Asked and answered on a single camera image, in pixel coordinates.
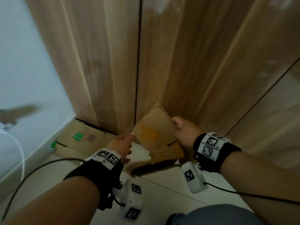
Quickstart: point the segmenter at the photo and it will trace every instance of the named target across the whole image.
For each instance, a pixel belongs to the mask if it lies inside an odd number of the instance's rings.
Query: gray pants
[[[172,225],[266,225],[253,212],[234,205],[210,205],[189,214],[179,213]]]

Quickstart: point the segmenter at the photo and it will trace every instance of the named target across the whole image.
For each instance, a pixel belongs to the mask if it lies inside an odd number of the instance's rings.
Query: wrist-mounted device
[[[193,158],[203,170],[220,173],[220,168],[228,155],[242,151],[231,141],[215,132],[204,133],[197,137],[193,145]]]
[[[83,176],[91,180],[99,189],[101,196],[98,209],[102,211],[111,209],[114,200],[113,187],[122,188],[119,183],[124,165],[120,158],[117,152],[103,148],[85,159],[86,162],[71,171],[64,180],[75,176]]]

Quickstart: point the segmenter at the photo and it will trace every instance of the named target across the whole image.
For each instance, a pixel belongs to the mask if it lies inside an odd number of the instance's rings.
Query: wire
[[[21,175],[21,181],[24,179],[24,175],[25,175],[25,155],[24,155],[24,151],[22,148],[22,145],[20,144],[20,142],[17,140],[17,138],[15,138],[12,134],[10,134],[9,132],[5,132],[3,129],[0,130],[0,133],[9,136],[11,139],[13,139],[20,151],[21,154],[21,160],[22,160],[22,175]]]
[[[204,182],[203,184],[211,185],[212,187],[215,187],[217,189],[223,190],[228,193],[235,193],[235,194],[239,194],[239,195],[247,196],[247,197],[257,197],[257,198],[262,198],[262,199],[276,200],[276,201],[286,202],[286,203],[290,203],[290,204],[300,205],[300,202],[297,202],[297,201],[286,200],[286,199],[281,199],[281,198],[276,198],[276,197],[267,197],[267,196],[263,196],[263,195],[256,195],[256,194],[250,194],[250,193],[240,193],[240,192],[230,191],[230,190],[222,189],[218,186],[212,185],[208,182]]]
[[[85,160],[82,160],[82,159],[77,159],[77,158],[66,158],[66,159],[58,159],[58,160],[52,160],[50,162],[47,162],[47,163],[44,163],[43,165],[35,168],[32,172],[30,172],[22,181],[21,183],[18,185],[17,189],[14,191],[13,195],[11,196],[10,200],[9,200],[9,203],[8,205],[6,206],[6,209],[5,209],[5,212],[4,212],[4,215],[2,217],[2,221],[6,218],[7,216],[7,213],[9,211],[9,208],[10,208],[10,205],[11,203],[13,202],[13,199],[14,197],[16,196],[18,190],[20,189],[20,187],[23,185],[24,181],[30,176],[32,175],[34,172],[36,172],[38,169],[48,165],[48,164],[51,164],[51,163],[55,163],[55,162],[59,162],[59,161],[66,161],[66,160],[74,160],[74,161],[80,161],[80,162],[85,162]]]
[[[126,205],[126,204],[124,204],[124,203],[118,202],[118,200],[115,198],[115,196],[114,196],[114,201],[115,201],[118,205],[120,205],[121,207],[125,207],[125,205]]]

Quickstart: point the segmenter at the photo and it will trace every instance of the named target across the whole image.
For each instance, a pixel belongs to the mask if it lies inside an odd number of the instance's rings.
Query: black cable
[[[21,183],[18,185],[17,189],[15,190],[15,192],[13,193],[13,195],[11,196],[10,200],[9,200],[9,203],[8,205],[6,206],[6,209],[5,209],[5,212],[4,212],[4,215],[2,217],[2,221],[6,218],[7,216],[7,213],[9,211],[9,208],[10,208],[10,205],[11,203],[13,202],[13,199],[15,197],[15,195],[17,194],[18,190],[20,189],[20,187],[23,185],[24,181],[30,176],[32,175],[34,172],[36,172],[38,169],[42,168],[43,166],[46,166],[48,164],[51,164],[51,163],[55,163],[55,162],[59,162],[59,161],[66,161],[66,160],[74,160],[74,161],[80,161],[80,162],[85,162],[84,160],[82,159],[76,159],[76,158],[67,158],[67,159],[58,159],[58,160],[52,160],[50,162],[47,162],[37,168],[35,168],[32,172],[30,172],[22,181]]]
[[[118,200],[115,198],[115,196],[114,196],[114,201],[115,201],[118,205],[120,205],[121,207],[125,207],[125,205],[126,205],[126,204],[124,204],[124,203],[118,202]]]
[[[286,199],[281,199],[281,198],[276,198],[276,197],[267,197],[267,196],[250,194],[250,193],[240,193],[240,192],[230,191],[230,190],[222,189],[218,186],[212,185],[208,182],[204,182],[203,184],[204,185],[211,185],[212,187],[215,187],[217,189],[223,190],[223,191],[228,192],[228,193],[235,193],[235,194],[242,195],[242,196],[247,196],[247,197],[257,197],[257,198],[263,198],[263,199],[268,199],[268,200],[276,200],[276,201],[286,202],[286,203],[290,203],[290,204],[300,205],[300,202],[297,202],[297,201],[286,200]]]

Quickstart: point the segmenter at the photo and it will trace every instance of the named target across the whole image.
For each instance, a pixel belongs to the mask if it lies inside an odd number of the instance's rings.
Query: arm
[[[182,145],[193,147],[202,134],[190,121],[172,118],[178,126]],[[243,152],[231,153],[222,163],[220,173],[237,191],[300,202],[300,177],[288,170]],[[300,206],[273,200],[244,197],[249,207],[268,224],[300,224]]]
[[[121,155],[122,163],[132,151],[131,143],[135,136],[117,136],[107,148]],[[3,225],[17,224],[90,224],[100,201],[97,186],[89,179],[76,176],[68,178],[42,194],[31,203],[19,209]]]

